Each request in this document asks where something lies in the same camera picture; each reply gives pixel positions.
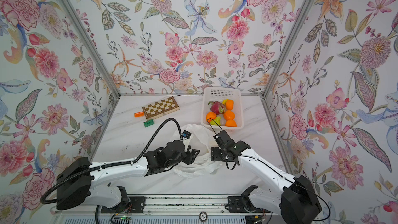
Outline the orange mandarin fruit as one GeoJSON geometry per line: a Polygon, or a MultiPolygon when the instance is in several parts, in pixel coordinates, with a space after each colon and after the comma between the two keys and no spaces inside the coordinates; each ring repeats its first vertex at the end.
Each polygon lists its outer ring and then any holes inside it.
{"type": "Polygon", "coordinates": [[[215,118],[217,117],[217,115],[214,112],[209,112],[206,115],[206,121],[208,123],[210,123],[211,121],[213,121],[215,118]]]}
{"type": "Polygon", "coordinates": [[[235,114],[231,110],[227,110],[224,112],[223,117],[226,121],[228,120],[234,120],[235,119],[235,114]]]}
{"type": "Polygon", "coordinates": [[[234,101],[233,100],[228,100],[225,104],[225,107],[227,110],[231,111],[234,108],[234,101]]]}
{"type": "Polygon", "coordinates": [[[237,123],[235,120],[229,119],[226,121],[225,126],[226,127],[237,127],[237,123]]]}

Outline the white translucent plastic bag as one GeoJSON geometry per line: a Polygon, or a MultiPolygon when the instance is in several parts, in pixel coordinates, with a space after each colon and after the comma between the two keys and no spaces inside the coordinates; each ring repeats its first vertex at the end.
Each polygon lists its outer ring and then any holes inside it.
{"type": "Polygon", "coordinates": [[[195,178],[216,173],[222,163],[211,161],[211,148],[217,145],[213,138],[214,133],[197,124],[187,124],[182,127],[182,130],[191,133],[190,138],[183,141],[186,148],[190,145],[191,149],[197,149],[200,152],[192,164],[186,165],[181,162],[172,169],[172,172],[183,178],[195,178]]]}

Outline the red dragon fruit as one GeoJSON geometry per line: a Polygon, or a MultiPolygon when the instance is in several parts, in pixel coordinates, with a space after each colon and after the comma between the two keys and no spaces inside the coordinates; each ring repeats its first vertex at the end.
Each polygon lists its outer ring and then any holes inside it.
{"type": "Polygon", "coordinates": [[[224,114],[226,111],[226,106],[220,101],[209,101],[209,110],[216,115],[224,114]]]}

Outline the green pear fruit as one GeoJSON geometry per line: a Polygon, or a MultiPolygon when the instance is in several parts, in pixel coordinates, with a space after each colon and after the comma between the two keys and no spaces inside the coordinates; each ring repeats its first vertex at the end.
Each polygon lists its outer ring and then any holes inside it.
{"type": "Polygon", "coordinates": [[[210,125],[220,126],[220,123],[221,123],[221,117],[220,116],[211,118],[210,121],[209,121],[210,125]]]}

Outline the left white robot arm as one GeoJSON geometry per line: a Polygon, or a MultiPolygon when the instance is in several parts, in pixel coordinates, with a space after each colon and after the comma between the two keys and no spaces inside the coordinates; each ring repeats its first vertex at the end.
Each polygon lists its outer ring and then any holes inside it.
{"type": "Polygon", "coordinates": [[[137,162],[84,162],[83,167],[76,172],[68,168],[57,179],[60,184],[57,188],[57,210],[64,211],[80,205],[101,205],[117,211],[124,210],[129,202],[125,187],[110,187],[109,183],[167,172],[181,162],[191,165],[199,153],[198,149],[174,140],[165,147],[144,153],[137,162]]]}

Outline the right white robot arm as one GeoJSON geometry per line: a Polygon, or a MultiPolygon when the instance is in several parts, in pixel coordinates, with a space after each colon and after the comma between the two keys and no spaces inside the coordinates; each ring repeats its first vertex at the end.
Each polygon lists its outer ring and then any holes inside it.
{"type": "Polygon", "coordinates": [[[311,224],[321,213],[312,183],[305,176],[295,177],[272,165],[243,141],[235,142],[225,130],[214,136],[217,147],[211,149],[211,160],[242,166],[260,178],[265,187],[248,187],[241,198],[252,211],[262,208],[277,214],[287,224],[311,224]]]}

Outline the green toy building brick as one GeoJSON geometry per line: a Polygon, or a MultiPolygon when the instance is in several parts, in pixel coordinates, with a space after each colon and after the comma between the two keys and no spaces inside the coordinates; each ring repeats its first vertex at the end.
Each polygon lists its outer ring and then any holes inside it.
{"type": "Polygon", "coordinates": [[[154,125],[154,121],[153,120],[147,120],[144,122],[144,127],[147,128],[149,126],[154,125]]]}

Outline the wooden folding chessboard box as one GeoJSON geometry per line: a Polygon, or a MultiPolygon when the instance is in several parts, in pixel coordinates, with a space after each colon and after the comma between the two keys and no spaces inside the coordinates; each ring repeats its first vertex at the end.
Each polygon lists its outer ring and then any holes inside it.
{"type": "Polygon", "coordinates": [[[179,105],[173,96],[161,99],[142,107],[147,120],[154,120],[167,114],[178,111],[179,105]]]}

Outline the orange toy building brick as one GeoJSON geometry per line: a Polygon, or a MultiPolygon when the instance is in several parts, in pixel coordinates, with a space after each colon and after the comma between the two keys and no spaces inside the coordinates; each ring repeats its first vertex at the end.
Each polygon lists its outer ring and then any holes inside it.
{"type": "Polygon", "coordinates": [[[135,118],[139,118],[139,117],[143,117],[143,116],[145,116],[144,112],[137,112],[134,114],[135,118]]]}

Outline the white perforated plastic basket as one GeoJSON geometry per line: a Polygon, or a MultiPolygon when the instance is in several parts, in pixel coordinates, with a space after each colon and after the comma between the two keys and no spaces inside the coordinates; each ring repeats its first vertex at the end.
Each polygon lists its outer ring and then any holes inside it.
{"type": "Polygon", "coordinates": [[[210,102],[220,102],[223,100],[232,100],[234,106],[232,112],[235,114],[234,121],[236,122],[236,127],[227,127],[221,125],[221,127],[227,130],[235,131],[240,130],[244,127],[244,117],[243,117],[243,105],[241,100],[241,92],[238,89],[223,88],[223,87],[209,87],[204,90],[203,100],[202,100],[202,113],[201,113],[201,125],[210,128],[210,124],[206,120],[206,116],[210,109],[210,102]]]}

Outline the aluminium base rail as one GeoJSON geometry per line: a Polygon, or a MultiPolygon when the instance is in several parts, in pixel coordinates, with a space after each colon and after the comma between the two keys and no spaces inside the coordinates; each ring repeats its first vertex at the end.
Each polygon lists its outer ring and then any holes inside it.
{"type": "Polygon", "coordinates": [[[132,195],[120,214],[103,207],[53,211],[52,224],[283,224],[268,209],[249,210],[241,195],[132,195]]]}

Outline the aluminium back bottom rail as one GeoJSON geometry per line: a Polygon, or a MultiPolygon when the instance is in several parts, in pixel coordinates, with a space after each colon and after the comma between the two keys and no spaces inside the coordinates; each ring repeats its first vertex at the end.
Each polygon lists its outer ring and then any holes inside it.
{"type": "MultiPolygon", "coordinates": [[[[120,93],[119,97],[122,96],[203,96],[204,93],[120,93]]],[[[262,92],[260,93],[241,93],[241,96],[262,96],[262,92]]]]}

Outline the aluminium corner post right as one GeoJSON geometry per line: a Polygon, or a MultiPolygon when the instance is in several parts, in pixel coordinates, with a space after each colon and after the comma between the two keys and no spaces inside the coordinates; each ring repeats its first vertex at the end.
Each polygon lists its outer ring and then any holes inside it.
{"type": "Polygon", "coordinates": [[[292,29],[291,29],[289,35],[287,36],[286,43],[281,51],[279,58],[277,59],[276,65],[274,66],[274,69],[271,73],[271,77],[268,80],[268,83],[264,89],[264,92],[262,93],[263,99],[265,99],[268,95],[271,94],[272,87],[278,78],[279,71],[281,70],[282,66],[284,65],[285,60],[286,60],[291,48],[296,43],[298,34],[299,34],[301,28],[304,26],[305,20],[308,16],[308,13],[309,13],[312,5],[314,4],[314,1],[315,0],[304,0],[303,1],[302,7],[301,7],[301,12],[298,14],[298,16],[292,26],[292,29]]]}

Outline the aluminium corner post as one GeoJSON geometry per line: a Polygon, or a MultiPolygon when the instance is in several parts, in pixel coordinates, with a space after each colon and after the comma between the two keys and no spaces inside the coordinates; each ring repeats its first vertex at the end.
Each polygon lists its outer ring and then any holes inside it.
{"type": "Polygon", "coordinates": [[[71,20],[73,26],[76,29],[79,39],[81,40],[82,44],[87,48],[91,58],[93,59],[96,67],[98,68],[99,72],[103,76],[104,81],[106,82],[108,89],[110,92],[115,96],[118,100],[121,97],[119,90],[117,89],[113,79],[110,76],[110,73],[107,71],[100,54],[98,53],[96,47],[94,46],[91,38],[86,32],[86,29],[81,22],[75,8],[72,6],[70,0],[59,0],[62,8],[65,10],[66,15],[71,20]]]}
{"type": "Polygon", "coordinates": [[[271,77],[268,80],[268,83],[264,89],[264,92],[262,93],[263,99],[265,99],[268,95],[271,94],[272,87],[278,78],[279,71],[281,70],[282,66],[284,65],[285,60],[286,60],[291,48],[296,43],[298,34],[299,34],[301,28],[304,26],[305,20],[308,16],[308,13],[309,13],[312,5],[314,4],[314,1],[315,0],[304,0],[303,1],[302,7],[301,7],[301,12],[298,14],[298,16],[292,26],[292,29],[291,29],[289,35],[287,36],[286,43],[281,51],[279,58],[277,59],[276,65],[274,66],[274,69],[271,73],[271,77]]]}

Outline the aluminium corner post left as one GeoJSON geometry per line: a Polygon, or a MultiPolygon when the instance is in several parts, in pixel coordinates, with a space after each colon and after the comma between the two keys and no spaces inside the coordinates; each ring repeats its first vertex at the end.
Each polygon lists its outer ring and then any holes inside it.
{"type": "Polygon", "coordinates": [[[73,26],[76,29],[79,39],[81,40],[82,44],[87,48],[91,58],[93,59],[96,67],[98,68],[99,72],[103,76],[104,81],[106,82],[108,89],[110,92],[115,96],[118,100],[121,97],[119,90],[117,89],[113,79],[110,76],[110,73],[107,71],[100,54],[98,53],[96,47],[94,46],[91,38],[86,32],[86,29],[81,22],[75,8],[72,6],[70,0],[59,0],[62,8],[65,10],[66,15],[71,20],[73,26]]]}

